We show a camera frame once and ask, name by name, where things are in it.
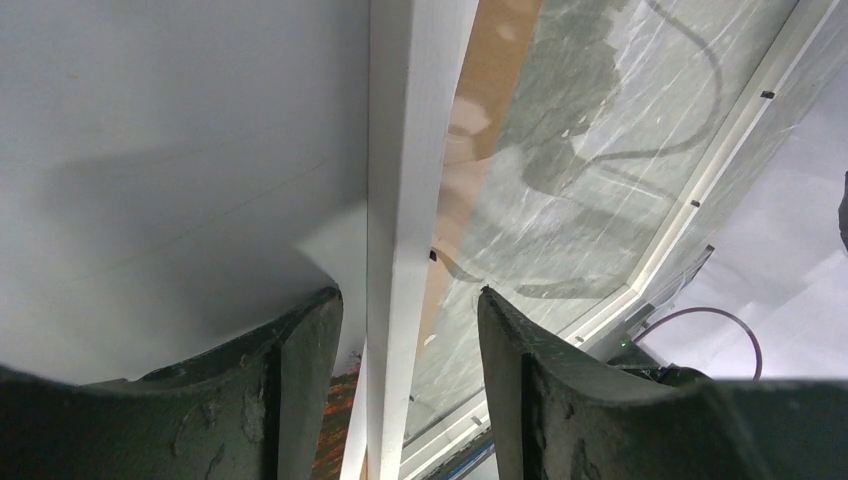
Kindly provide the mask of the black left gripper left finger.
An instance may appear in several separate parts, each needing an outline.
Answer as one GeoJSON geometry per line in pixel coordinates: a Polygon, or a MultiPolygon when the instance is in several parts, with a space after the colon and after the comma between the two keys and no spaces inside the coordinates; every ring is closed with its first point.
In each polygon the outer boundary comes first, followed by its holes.
{"type": "Polygon", "coordinates": [[[135,381],[1,371],[5,479],[306,479],[343,317],[335,288],[135,381]]]}

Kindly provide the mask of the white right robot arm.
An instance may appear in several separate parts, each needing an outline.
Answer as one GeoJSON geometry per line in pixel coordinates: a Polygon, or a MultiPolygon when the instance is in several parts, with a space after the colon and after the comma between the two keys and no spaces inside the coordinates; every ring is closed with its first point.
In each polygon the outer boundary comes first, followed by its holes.
{"type": "Polygon", "coordinates": [[[709,376],[697,369],[673,363],[660,364],[631,340],[623,341],[621,348],[606,364],[641,379],[674,388],[711,381],[709,376]]]}

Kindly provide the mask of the brown frame backing board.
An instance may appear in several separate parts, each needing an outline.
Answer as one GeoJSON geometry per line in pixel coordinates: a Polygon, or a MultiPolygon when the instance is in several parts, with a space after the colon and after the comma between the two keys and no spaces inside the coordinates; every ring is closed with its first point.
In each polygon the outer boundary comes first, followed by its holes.
{"type": "Polygon", "coordinates": [[[418,349],[509,108],[537,1],[369,7],[366,340],[346,479],[395,479],[418,349]]]}

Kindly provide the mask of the white picture frame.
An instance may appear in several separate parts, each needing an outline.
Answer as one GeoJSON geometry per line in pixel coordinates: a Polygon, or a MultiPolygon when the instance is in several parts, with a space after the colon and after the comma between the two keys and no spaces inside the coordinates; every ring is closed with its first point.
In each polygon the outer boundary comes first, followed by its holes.
{"type": "Polygon", "coordinates": [[[344,479],[488,423],[483,286],[584,349],[703,249],[847,58],[843,1],[373,1],[367,333],[344,479]]]}

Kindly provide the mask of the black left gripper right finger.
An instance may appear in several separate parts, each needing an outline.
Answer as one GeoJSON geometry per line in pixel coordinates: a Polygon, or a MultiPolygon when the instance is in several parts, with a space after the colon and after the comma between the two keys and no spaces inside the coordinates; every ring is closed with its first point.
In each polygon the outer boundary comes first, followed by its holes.
{"type": "Polygon", "coordinates": [[[596,360],[492,288],[478,299],[503,479],[843,479],[847,385],[670,386],[596,360]]]}

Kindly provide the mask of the clear acrylic sheet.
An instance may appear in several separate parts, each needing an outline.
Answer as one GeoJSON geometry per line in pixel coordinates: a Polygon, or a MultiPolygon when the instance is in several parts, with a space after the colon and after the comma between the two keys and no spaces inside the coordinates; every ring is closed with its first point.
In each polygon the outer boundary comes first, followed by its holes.
{"type": "Polygon", "coordinates": [[[482,387],[491,286],[553,332],[636,269],[792,1],[546,1],[414,369],[423,433],[482,387]]]}

